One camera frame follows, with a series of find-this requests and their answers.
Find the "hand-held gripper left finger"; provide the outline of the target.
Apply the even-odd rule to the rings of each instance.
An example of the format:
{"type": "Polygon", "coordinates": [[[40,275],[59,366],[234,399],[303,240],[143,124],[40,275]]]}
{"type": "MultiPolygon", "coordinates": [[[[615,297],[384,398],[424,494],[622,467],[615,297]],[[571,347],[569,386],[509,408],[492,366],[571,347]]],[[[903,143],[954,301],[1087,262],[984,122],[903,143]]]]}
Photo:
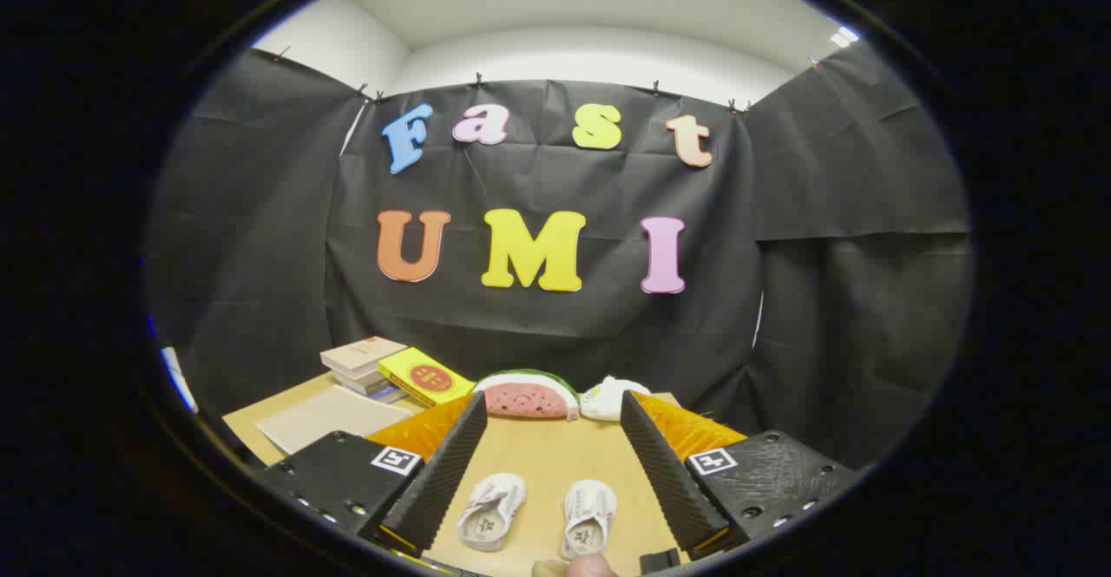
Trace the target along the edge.
{"type": "Polygon", "coordinates": [[[326,528],[417,560],[433,546],[487,420],[484,394],[472,392],[366,437],[331,430],[256,478],[326,528]]]}

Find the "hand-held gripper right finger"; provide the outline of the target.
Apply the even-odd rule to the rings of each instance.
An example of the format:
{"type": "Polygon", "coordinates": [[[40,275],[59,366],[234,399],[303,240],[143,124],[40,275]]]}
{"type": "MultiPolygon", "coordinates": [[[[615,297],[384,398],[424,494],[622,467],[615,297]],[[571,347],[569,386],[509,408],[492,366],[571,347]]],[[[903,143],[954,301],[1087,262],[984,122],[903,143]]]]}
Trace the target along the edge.
{"type": "Polygon", "coordinates": [[[687,554],[754,541],[832,501],[860,475],[783,431],[745,436],[651,395],[624,392],[621,426],[687,554]]]}

